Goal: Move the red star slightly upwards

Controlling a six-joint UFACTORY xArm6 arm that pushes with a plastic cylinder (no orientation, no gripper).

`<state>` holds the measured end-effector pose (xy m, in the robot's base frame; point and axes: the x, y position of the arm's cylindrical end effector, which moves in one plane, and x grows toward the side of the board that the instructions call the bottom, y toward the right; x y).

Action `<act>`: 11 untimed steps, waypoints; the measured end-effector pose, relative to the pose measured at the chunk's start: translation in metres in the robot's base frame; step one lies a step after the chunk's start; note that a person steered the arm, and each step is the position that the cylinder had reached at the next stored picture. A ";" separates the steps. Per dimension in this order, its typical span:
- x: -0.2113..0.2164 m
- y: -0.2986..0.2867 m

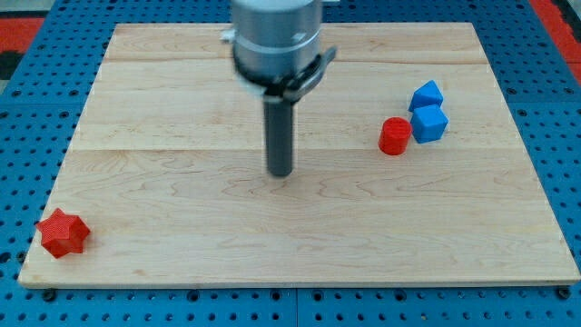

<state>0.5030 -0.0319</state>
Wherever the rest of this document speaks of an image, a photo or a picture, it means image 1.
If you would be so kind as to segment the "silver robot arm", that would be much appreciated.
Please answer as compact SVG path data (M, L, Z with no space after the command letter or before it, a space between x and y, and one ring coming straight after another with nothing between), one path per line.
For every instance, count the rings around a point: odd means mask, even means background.
M292 89L319 83L330 61L320 45L321 0L232 0L230 8L221 40L242 80Z

